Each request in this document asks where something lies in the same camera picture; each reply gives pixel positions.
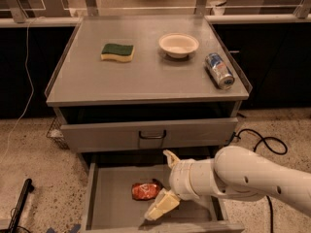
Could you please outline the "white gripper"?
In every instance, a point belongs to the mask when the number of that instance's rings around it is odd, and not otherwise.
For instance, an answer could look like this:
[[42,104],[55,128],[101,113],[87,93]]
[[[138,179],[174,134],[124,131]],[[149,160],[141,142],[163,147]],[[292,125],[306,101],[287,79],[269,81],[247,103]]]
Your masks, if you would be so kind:
[[179,206],[182,200],[200,199],[212,195],[214,182],[213,161],[180,158],[171,150],[164,150],[171,170],[169,184],[172,190],[163,188],[154,203],[145,212],[146,220],[157,220]]

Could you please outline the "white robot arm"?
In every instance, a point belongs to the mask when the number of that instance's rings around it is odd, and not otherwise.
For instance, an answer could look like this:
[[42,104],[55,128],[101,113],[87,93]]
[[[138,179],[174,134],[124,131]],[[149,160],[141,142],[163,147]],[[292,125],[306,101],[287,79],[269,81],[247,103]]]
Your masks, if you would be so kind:
[[180,159],[170,150],[163,154],[171,169],[169,189],[163,189],[145,213],[156,220],[179,206],[182,200],[198,202],[206,196],[257,201],[278,199],[311,216],[311,174],[278,165],[238,147],[220,149],[213,158]]

